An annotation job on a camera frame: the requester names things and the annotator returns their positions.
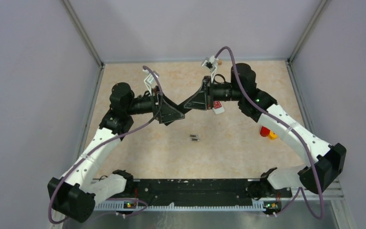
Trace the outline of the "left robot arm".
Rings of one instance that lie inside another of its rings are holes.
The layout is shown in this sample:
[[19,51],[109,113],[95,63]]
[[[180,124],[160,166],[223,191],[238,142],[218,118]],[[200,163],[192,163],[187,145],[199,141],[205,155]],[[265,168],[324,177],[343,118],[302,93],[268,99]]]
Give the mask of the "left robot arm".
[[169,100],[160,86],[135,96],[130,85],[117,83],[110,95],[110,108],[102,118],[91,142],[76,162],[60,178],[48,183],[49,221],[61,224],[68,219],[85,222],[94,207],[115,194],[128,197],[133,193],[131,174],[117,171],[103,181],[92,183],[111,151],[122,140],[151,122],[161,124],[184,119],[178,106]]

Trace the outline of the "white remote control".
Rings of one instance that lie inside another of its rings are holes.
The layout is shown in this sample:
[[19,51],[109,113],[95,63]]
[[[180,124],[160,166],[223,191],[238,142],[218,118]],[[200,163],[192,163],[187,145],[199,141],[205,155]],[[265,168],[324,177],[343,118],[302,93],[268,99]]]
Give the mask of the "white remote control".
[[213,107],[212,110],[214,112],[215,115],[219,115],[225,112],[225,109],[223,107],[223,105],[221,104],[220,101],[214,101],[213,102]]

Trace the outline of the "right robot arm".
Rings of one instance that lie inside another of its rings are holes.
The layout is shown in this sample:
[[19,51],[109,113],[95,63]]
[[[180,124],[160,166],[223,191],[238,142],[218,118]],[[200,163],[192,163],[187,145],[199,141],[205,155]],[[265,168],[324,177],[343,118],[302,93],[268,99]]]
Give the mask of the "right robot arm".
[[324,192],[341,174],[346,148],[331,145],[309,132],[294,120],[267,92],[256,87],[256,73],[246,63],[231,68],[229,83],[212,83],[205,76],[200,89],[180,104],[183,113],[192,109],[208,110],[214,101],[237,101],[241,112],[259,125],[275,133],[303,160],[301,166],[272,168],[264,173],[260,190],[274,196],[286,187],[303,187],[318,194]]

